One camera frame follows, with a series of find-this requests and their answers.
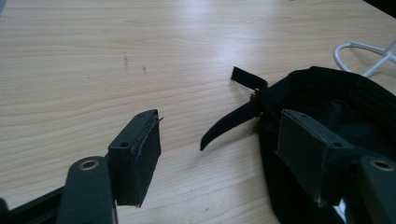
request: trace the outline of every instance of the black bag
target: black bag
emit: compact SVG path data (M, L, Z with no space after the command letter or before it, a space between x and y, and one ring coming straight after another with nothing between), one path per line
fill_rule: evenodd
M255 92L205 134L201 150L235 126L260 117L264 175L281 223L345 223L333 209L341 199L347 204L347 223L394 223L392 93L368 78L321 67L294 71L272 87L236 67L232 80ZM305 117L312 119L302 121ZM377 158L367 164L383 173L368 174L373 167L364 158Z

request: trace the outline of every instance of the black object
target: black object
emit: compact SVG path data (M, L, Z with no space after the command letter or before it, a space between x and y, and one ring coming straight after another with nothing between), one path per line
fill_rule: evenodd
M250 102L219 120L201 149L260 117L262 163L281 223L396 223L396 98L356 74L311 67L272 87L239 68L232 79L255 89Z
M69 169L66 184L8 211L0 199L0 223L118 223L118 205L141 206L161 155L158 111L135 116L108 147Z
M396 18L396 5L394 0L364 0L364 2Z

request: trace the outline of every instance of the wooden table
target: wooden table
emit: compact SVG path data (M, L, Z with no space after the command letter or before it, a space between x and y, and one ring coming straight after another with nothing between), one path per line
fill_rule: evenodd
M157 108L163 154L142 208L120 223L277 223L262 175L257 120L199 143L248 100L238 66L274 84L337 68L357 40L385 47L395 20L358 0L8 0L0 18L0 197L10 208L64 184L68 167ZM375 55L346 49L357 73ZM396 91L394 64L372 80Z

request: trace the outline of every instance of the table surface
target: table surface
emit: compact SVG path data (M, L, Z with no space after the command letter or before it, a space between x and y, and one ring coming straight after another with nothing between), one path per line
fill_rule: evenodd
M358 0L9 0L0 17L0 197L10 208L64 184L68 167L157 108L161 155L142 208L120 223L277 223L257 120L204 152L204 133L248 101L237 66L272 85L312 65L338 68L350 40L385 47L395 20ZM362 73L379 57L344 49ZM395 66L371 79L396 91Z

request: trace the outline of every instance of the black strap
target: black strap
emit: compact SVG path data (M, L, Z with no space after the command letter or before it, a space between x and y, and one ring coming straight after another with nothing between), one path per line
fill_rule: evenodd
M233 75L231 76L231 80L234 80L239 84L244 85L253 90L256 89L261 90L262 88L268 88L267 81L237 67L233 68Z
M237 67L233 69L232 80L253 90L260 89L261 91L265 91L267 89L267 82L264 79L256 77ZM235 111L220 119L202 138L201 151L204 150L211 141L223 133L230 131L232 128L253 119L254 117L258 117L260 115L261 108L262 107L259 106L258 101L256 101L256 99L252 99L250 102L242 105L235 109Z

